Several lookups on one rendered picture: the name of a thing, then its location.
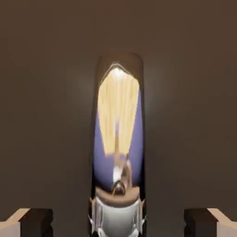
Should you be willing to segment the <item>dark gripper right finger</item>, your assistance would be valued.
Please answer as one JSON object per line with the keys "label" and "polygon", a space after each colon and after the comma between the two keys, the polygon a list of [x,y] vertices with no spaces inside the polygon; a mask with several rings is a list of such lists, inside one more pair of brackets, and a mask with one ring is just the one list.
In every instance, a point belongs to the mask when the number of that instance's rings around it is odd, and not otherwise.
{"label": "dark gripper right finger", "polygon": [[217,208],[184,210],[184,237],[237,237],[237,221]]}

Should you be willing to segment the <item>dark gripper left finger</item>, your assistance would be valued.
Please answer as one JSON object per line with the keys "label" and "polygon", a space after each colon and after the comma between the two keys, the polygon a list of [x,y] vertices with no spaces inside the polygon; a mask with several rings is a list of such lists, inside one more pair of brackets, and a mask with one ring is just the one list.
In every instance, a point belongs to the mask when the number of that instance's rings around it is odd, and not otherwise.
{"label": "dark gripper left finger", "polygon": [[0,219],[0,237],[53,237],[53,210],[20,208]]}

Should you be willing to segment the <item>dark brown cabinet door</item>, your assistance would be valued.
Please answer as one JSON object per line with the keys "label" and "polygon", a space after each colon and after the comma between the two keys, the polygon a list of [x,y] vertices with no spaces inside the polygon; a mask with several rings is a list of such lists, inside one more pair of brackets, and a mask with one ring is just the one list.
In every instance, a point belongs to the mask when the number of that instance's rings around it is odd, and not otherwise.
{"label": "dark brown cabinet door", "polygon": [[237,0],[0,0],[0,217],[87,237],[95,67],[144,62],[147,237],[186,208],[237,220]]}

